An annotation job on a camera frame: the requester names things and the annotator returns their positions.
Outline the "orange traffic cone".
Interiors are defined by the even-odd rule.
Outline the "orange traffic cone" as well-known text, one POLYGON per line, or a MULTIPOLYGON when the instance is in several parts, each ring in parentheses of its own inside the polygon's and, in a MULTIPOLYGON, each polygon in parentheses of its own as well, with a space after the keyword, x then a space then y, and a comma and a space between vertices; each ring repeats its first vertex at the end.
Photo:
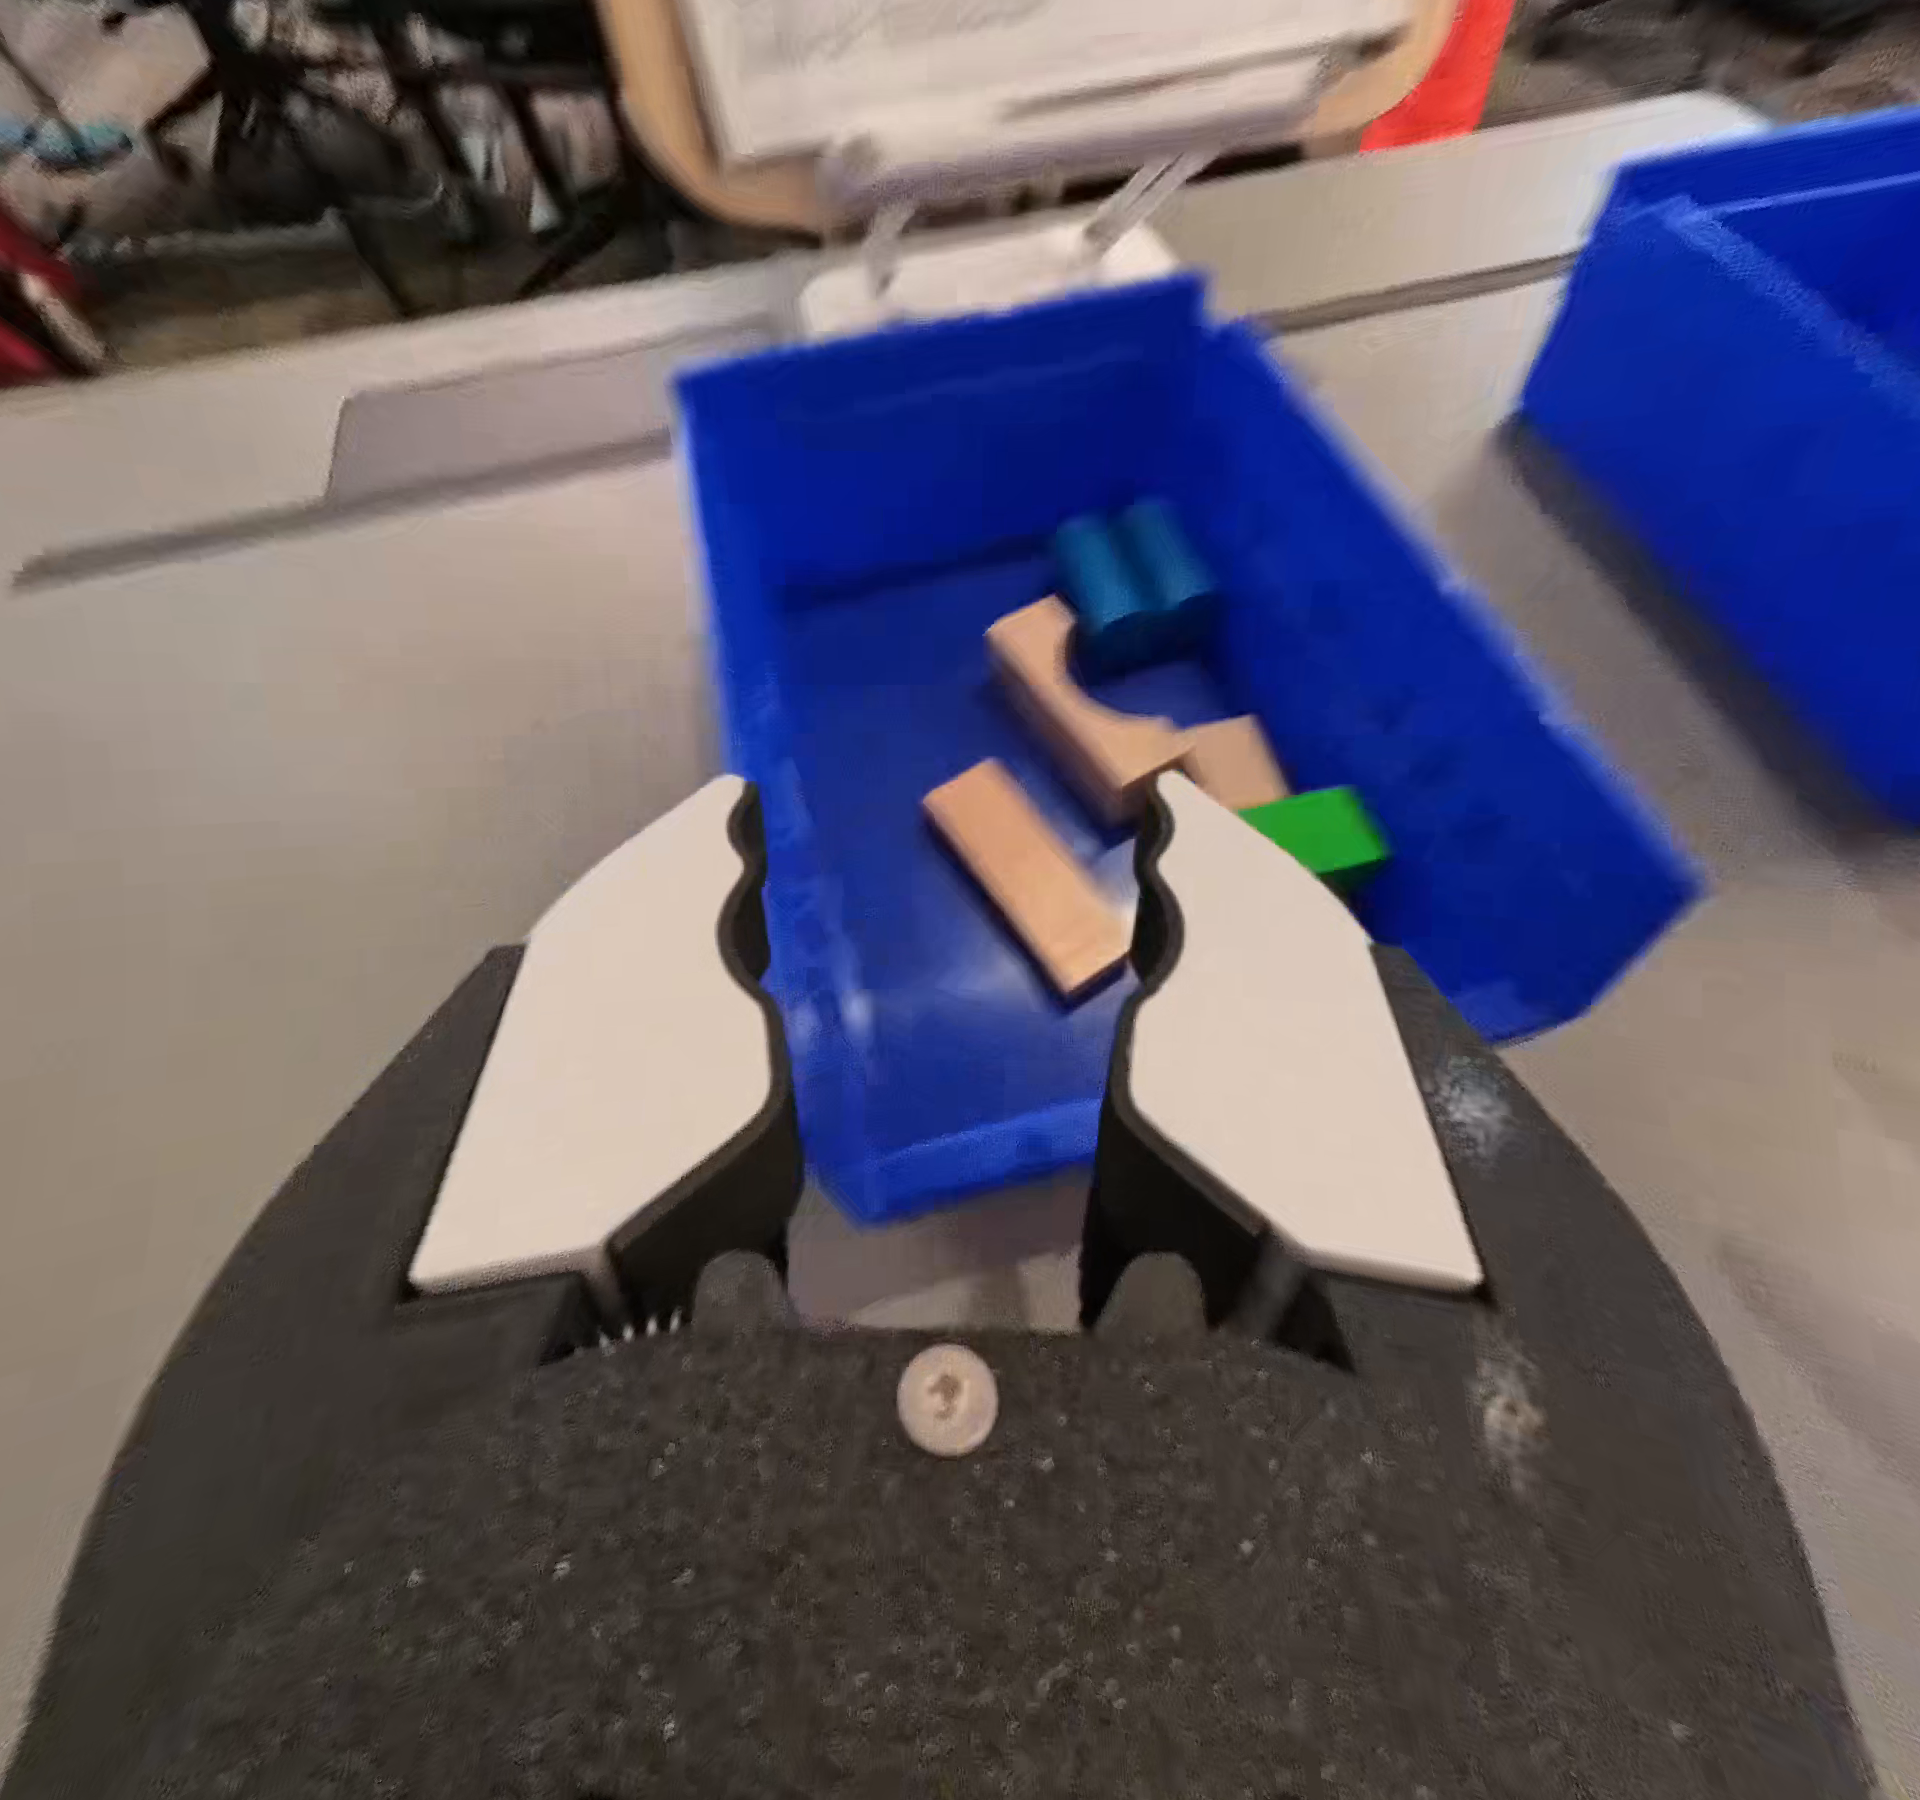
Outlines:
POLYGON ((1421 82, 1360 138, 1362 154, 1421 148, 1473 134, 1520 0, 1457 0, 1447 42, 1421 82))

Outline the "red bag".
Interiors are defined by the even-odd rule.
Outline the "red bag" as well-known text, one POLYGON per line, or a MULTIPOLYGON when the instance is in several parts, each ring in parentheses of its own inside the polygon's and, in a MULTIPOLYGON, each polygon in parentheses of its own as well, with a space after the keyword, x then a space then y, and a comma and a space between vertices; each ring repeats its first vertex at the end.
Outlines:
POLYGON ((109 348, 83 317, 70 267, 3 204, 3 386, 106 370, 109 348))

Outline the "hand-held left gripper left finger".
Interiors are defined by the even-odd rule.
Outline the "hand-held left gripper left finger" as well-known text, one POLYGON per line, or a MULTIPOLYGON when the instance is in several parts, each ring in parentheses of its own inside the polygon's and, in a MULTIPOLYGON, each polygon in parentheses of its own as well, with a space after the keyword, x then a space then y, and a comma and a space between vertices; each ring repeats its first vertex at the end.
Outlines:
POLYGON ((777 1259, 799 1103, 756 787, 719 775, 607 853, 526 936, 408 1284, 574 1277, 687 1308, 728 1253, 777 1259))

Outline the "blue wooden cylinder block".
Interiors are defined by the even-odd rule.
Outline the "blue wooden cylinder block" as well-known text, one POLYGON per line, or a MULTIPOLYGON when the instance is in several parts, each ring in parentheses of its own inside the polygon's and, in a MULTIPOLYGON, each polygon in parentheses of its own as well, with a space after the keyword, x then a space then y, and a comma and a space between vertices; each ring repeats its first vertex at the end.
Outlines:
POLYGON ((1147 589, 1105 518, 1070 518, 1051 536, 1049 552, 1055 586, 1088 647, 1127 647, 1151 628, 1147 589))
POLYGON ((1220 589, 1185 520, 1164 500, 1138 500, 1120 511, 1115 535, 1140 602, 1134 661, 1205 655, 1220 589))

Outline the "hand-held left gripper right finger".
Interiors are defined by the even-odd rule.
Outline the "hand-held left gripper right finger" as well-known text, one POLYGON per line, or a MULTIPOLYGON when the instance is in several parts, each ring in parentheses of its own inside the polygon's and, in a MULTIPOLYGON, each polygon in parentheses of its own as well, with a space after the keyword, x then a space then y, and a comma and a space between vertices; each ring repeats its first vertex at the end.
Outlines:
POLYGON ((1476 1237, 1365 926, 1182 775, 1151 785, 1134 871, 1136 987, 1099 1103, 1082 1303, 1168 1253, 1208 1308, 1235 1308, 1270 1249, 1476 1295, 1476 1237))

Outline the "wooden clipboard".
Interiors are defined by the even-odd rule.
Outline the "wooden clipboard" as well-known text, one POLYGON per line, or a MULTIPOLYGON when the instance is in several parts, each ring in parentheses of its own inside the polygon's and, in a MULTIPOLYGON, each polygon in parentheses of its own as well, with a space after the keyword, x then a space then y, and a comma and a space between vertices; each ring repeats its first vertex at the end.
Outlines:
POLYGON ((833 238, 885 207, 964 207, 1020 190, 1063 190, 1151 170, 1201 150, 1211 165, 1281 150, 1352 143, 1397 110, 1442 60, 1463 0, 1412 0, 1404 23, 1337 44, 1304 65, 1236 65, 1150 79, 1041 108, 1070 122, 938 138, 860 125, 823 150, 729 158, 719 99, 705 92, 686 0, 592 0, 614 60, 615 110, 668 184, 735 227, 833 238))

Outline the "green wooden arch block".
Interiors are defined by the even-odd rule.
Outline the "green wooden arch block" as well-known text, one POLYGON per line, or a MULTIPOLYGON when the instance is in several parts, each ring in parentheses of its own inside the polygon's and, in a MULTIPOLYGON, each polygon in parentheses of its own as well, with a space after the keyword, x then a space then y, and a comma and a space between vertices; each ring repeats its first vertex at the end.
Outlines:
POLYGON ((1242 806, 1239 816, 1341 897, 1352 897, 1394 854, 1352 785, 1286 795, 1242 806))

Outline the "white document stand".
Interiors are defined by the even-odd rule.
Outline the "white document stand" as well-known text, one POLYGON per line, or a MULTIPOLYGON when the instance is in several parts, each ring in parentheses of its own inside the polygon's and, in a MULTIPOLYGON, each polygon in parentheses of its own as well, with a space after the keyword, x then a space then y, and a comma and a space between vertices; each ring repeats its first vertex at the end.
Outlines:
POLYGON ((997 314, 1165 277, 1151 217, 1220 143, 1150 99, 948 110, 913 134, 852 136, 817 163, 823 204, 858 250, 805 281, 800 328, 839 338, 893 325, 997 314), (1092 214, 916 238, 916 218, 1034 188, 1125 172, 1092 214))

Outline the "blue plastic bin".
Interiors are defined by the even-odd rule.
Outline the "blue plastic bin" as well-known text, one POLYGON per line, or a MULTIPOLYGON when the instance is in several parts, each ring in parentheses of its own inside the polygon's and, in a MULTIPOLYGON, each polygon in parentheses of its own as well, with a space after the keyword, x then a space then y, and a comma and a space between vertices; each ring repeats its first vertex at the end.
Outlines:
POLYGON ((1105 826, 992 674, 1066 522, 1164 502, 1218 590, 1186 658, 1107 688, 1254 713, 1388 858, 1358 897, 1486 1040, 1581 1017, 1704 875, 1386 479, 1193 279, 686 373, 728 769, 767 827, 772 987, 808 1164, 864 1222, 1092 1164, 1133 978, 1063 1003, 924 818, 1000 760, 1128 923, 1105 826))
POLYGON ((1915 824, 1915 110, 1626 163, 1520 419, 1915 824))

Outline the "natural wooden arch block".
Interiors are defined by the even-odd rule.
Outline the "natural wooden arch block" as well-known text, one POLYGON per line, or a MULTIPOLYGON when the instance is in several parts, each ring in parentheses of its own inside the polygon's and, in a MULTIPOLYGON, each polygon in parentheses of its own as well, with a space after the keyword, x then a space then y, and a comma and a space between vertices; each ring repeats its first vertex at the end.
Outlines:
POLYGON ((983 642, 1012 708, 1088 814, 1114 827, 1138 812, 1156 779, 1182 772, 1191 740, 1165 717, 1123 713, 1082 691, 1068 658, 1072 630, 1068 604, 1048 594, 997 617, 983 642))

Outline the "black office chair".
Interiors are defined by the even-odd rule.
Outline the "black office chair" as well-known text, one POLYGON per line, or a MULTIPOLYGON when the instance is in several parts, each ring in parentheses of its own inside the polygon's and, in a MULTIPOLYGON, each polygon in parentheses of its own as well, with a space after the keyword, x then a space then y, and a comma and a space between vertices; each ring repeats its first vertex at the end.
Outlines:
POLYGON ((14 146, 62 174, 145 154, 199 184, 223 224, 336 227, 402 317, 421 299, 402 223, 465 248, 538 246, 536 299, 627 241, 643 277, 674 263, 675 206, 614 110, 589 0, 59 0, 101 28, 172 20, 197 68, 150 114, 83 125, 47 87, 14 146))

